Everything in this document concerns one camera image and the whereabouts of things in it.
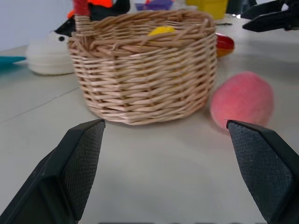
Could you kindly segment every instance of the pink ball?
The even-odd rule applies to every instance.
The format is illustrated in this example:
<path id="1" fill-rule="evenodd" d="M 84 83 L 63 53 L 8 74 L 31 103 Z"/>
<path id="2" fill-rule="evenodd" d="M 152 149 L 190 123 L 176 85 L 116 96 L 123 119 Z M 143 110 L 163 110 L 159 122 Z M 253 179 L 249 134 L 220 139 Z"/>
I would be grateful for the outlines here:
<path id="1" fill-rule="evenodd" d="M 226 81 L 214 93 L 210 113 L 221 128 L 229 119 L 267 125 L 274 109 L 271 86 L 257 74 L 245 71 Z"/>

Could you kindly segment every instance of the table surface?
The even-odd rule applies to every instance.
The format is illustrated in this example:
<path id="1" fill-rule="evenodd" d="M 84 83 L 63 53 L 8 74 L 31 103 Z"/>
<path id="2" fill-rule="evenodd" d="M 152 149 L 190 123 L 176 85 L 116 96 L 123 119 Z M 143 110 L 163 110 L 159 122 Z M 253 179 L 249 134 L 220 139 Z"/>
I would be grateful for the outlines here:
<path id="1" fill-rule="evenodd" d="M 219 60 L 218 84 L 251 70 L 275 92 L 269 128 L 299 152 L 299 33 L 254 33 L 243 20 L 219 32 L 235 52 Z M 22 55 L 25 48 L 1 52 Z M 0 72 L 0 212 L 36 164 L 66 131 L 96 117 L 73 74 L 34 75 L 19 63 Z M 228 135 L 208 107 L 192 116 L 146 126 L 107 122 L 94 185 L 80 224 L 99 222 L 263 223 L 248 192 Z"/>

